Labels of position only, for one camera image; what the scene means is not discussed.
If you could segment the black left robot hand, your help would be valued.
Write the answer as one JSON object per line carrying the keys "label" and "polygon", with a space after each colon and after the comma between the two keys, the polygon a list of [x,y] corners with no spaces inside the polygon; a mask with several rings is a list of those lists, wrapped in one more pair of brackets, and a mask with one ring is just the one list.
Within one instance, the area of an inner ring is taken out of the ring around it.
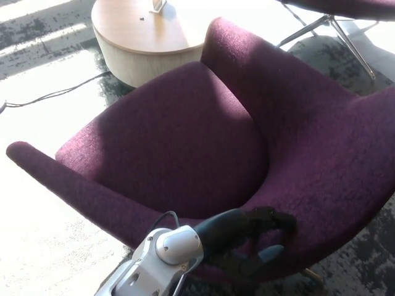
{"label": "black left robot hand", "polygon": [[227,276],[251,280],[285,249],[281,244],[266,247],[247,257],[234,252],[248,240],[256,241],[268,231],[288,234],[297,229],[296,218],[273,207],[257,207],[247,212],[235,208],[204,220],[194,227],[203,248],[204,266],[216,267]]}

